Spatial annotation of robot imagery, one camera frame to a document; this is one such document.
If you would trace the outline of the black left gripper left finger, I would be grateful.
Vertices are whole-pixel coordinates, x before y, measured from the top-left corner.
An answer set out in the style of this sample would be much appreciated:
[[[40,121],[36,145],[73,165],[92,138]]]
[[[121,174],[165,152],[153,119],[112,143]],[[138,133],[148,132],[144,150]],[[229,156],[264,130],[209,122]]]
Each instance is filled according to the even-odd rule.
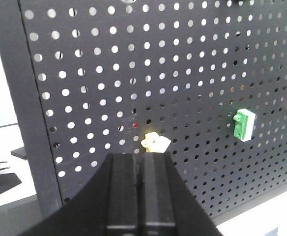
[[[138,200],[134,158],[131,154],[113,154],[112,161],[106,234],[135,236],[138,232]]]

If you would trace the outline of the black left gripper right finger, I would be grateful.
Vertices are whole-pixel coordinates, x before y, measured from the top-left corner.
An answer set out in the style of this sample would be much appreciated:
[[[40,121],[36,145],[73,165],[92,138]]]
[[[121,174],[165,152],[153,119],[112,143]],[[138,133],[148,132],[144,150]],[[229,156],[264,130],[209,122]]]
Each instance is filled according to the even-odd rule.
[[[146,153],[142,164],[143,236],[174,236],[175,219],[164,154]]]

